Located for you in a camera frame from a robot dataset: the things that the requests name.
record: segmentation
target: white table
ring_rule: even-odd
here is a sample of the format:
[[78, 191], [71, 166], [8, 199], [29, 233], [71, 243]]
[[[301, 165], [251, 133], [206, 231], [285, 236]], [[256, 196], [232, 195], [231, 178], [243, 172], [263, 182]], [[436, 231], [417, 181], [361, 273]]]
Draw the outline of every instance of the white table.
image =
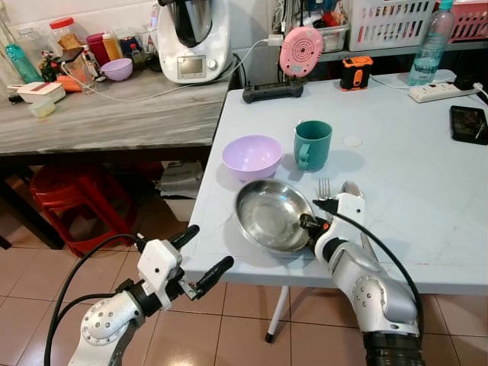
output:
[[[404, 75], [385, 75], [383, 80], [405, 86]], [[327, 269], [308, 249], [270, 254], [241, 235], [233, 205], [243, 183], [230, 174], [221, 156], [230, 141], [257, 133], [281, 142], [284, 155], [274, 177], [292, 184], [310, 202], [319, 178], [330, 179], [333, 194], [344, 181], [356, 182], [366, 200], [366, 227], [393, 250], [421, 292], [486, 293], [487, 148], [455, 142], [449, 129], [453, 104], [483, 108], [488, 116], [477, 97], [417, 104], [407, 90], [373, 80], [367, 90], [350, 92], [340, 91], [339, 81], [309, 83], [301, 98], [249, 105], [241, 95], [241, 90], [227, 95], [191, 217], [201, 232], [182, 251], [190, 279], [232, 255], [236, 264], [225, 275], [227, 281], [334, 287]], [[300, 119], [333, 126], [329, 159], [318, 172], [299, 171], [294, 161], [294, 127]], [[346, 136], [359, 137], [362, 144], [346, 146]], [[375, 252], [400, 278], [378, 247]]]

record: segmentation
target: green mug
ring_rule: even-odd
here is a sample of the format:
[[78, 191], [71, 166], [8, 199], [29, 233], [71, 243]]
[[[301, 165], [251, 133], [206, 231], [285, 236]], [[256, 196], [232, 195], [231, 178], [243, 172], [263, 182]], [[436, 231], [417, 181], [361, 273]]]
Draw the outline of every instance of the green mug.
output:
[[320, 120], [307, 120], [295, 127], [295, 161], [302, 170], [322, 168], [329, 157], [332, 127]]

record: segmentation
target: orange device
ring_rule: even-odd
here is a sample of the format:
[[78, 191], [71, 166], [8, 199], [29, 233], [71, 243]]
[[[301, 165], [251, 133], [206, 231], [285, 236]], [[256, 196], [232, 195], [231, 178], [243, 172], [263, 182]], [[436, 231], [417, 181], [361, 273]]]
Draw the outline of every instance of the orange device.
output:
[[350, 90], [364, 89], [368, 87], [369, 74], [373, 59], [369, 56], [347, 57], [342, 60], [341, 89]]

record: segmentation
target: teal bottle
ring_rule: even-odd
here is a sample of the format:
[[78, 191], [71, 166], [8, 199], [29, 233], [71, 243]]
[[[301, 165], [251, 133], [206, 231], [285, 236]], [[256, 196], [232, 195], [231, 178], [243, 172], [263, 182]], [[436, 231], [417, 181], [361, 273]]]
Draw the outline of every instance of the teal bottle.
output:
[[441, 63], [442, 54], [451, 37], [454, 15], [450, 12], [453, 0], [442, 0], [432, 14], [432, 23], [425, 32], [409, 74], [409, 85], [431, 84]]
[[29, 82], [43, 81], [43, 78], [40, 77], [37, 70], [32, 66], [31, 61], [29, 61], [24, 51], [18, 45], [9, 43], [5, 48], [5, 52], [26, 84]]

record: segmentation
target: pink basket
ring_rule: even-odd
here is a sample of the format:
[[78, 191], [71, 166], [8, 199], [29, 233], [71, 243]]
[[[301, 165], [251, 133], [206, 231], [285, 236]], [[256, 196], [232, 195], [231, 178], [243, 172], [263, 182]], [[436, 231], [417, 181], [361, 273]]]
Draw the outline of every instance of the pink basket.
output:
[[454, 14], [454, 28], [449, 43], [488, 40], [488, 0], [455, 2], [451, 12]]

